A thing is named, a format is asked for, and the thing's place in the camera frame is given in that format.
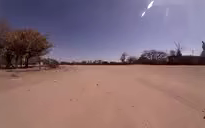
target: dirt field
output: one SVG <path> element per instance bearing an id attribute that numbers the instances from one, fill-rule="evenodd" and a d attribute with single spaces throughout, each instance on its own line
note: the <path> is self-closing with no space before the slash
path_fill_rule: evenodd
<path id="1" fill-rule="evenodd" d="M 205 128 L 205 67 L 0 71 L 0 128 Z"/>

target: blue sky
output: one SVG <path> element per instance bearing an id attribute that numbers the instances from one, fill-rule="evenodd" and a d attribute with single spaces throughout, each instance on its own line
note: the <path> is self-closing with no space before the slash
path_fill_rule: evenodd
<path id="1" fill-rule="evenodd" d="M 205 0 L 0 0 L 0 18 L 14 28 L 49 33 L 62 60 L 118 60 L 122 52 L 192 49 L 205 40 Z"/>

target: sand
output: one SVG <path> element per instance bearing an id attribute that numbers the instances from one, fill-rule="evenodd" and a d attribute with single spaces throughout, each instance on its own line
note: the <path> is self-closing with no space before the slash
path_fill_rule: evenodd
<path id="1" fill-rule="evenodd" d="M 0 71 L 0 128 L 205 128 L 205 66 Z"/>

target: bush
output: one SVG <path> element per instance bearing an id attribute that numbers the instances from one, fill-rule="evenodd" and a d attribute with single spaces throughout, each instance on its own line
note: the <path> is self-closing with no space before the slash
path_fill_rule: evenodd
<path id="1" fill-rule="evenodd" d="M 59 67 L 59 62 L 55 59 L 43 59 L 43 63 L 49 67 L 49 68 L 58 68 Z"/>

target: tire track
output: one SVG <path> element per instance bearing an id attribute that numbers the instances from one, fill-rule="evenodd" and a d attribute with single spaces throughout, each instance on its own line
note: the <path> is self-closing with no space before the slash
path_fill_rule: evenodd
<path id="1" fill-rule="evenodd" d="M 204 109 L 205 107 L 202 107 L 200 104 L 195 103 L 193 101 L 190 101 L 189 99 L 186 99 L 186 98 L 180 96 L 179 94 L 177 94 L 175 91 L 173 91 L 171 89 L 162 88 L 159 85 L 155 85 L 154 83 L 152 83 L 148 80 L 139 78 L 138 81 L 143 83 L 142 84 L 143 86 L 152 88 L 152 89 L 157 90 L 159 92 L 162 92 L 163 94 L 168 95 L 170 98 L 173 98 L 174 100 L 177 100 L 181 104 L 196 110 L 198 113 L 201 113 L 205 117 L 205 109 Z"/>

